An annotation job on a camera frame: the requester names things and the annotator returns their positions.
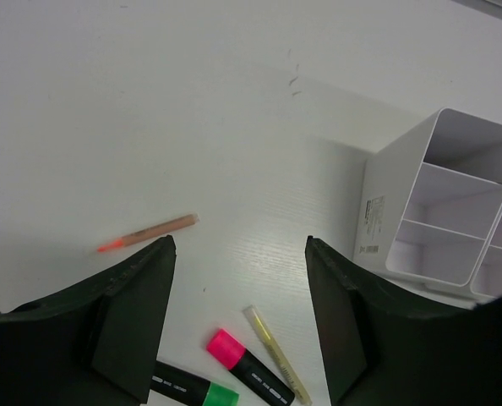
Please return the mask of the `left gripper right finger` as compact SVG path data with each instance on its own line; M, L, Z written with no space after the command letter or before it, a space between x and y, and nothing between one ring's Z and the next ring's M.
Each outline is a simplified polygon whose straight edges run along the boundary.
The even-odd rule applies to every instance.
M502 297L427 299L309 237L308 284L334 405L502 405Z

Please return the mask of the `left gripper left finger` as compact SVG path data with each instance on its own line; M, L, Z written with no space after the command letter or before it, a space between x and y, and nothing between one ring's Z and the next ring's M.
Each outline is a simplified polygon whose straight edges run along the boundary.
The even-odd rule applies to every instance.
M79 283L0 312L0 405L146 403L176 259L166 236Z

